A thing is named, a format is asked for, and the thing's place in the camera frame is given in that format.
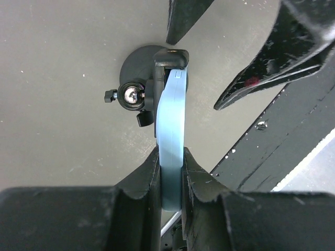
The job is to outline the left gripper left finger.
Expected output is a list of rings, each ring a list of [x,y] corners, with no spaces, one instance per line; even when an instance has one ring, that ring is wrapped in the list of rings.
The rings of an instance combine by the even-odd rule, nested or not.
[[[159,250],[158,150],[114,186],[1,192],[1,250]]]

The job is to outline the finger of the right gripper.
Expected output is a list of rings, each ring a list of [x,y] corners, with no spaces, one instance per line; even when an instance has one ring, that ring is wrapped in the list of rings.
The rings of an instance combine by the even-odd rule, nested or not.
[[[334,1],[281,1],[263,47],[214,104],[222,110],[264,89],[311,76],[334,54]]]
[[[177,44],[213,2],[214,0],[169,1],[166,43]]]

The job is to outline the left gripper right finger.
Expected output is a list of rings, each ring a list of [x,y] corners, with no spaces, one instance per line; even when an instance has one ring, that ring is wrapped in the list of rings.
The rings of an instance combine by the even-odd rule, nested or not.
[[[188,250],[334,250],[334,195],[239,192],[205,171],[188,149],[182,169]]]

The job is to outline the blue case phone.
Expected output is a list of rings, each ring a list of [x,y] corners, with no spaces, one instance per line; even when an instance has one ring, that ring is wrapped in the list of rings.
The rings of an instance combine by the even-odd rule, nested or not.
[[[182,207],[187,75],[187,69],[170,71],[157,109],[161,204],[163,210],[170,212]]]

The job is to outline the black phone stand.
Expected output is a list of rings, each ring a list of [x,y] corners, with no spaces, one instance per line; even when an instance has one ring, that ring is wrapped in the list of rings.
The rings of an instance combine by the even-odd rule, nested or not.
[[[105,91],[104,102],[118,103],[126,110],[137,111],[140,127],[156,124],[157,108],[171,70],[184,70],[189,52],[160,45],[145,45],[134,50],[124,61],[119,87]]]

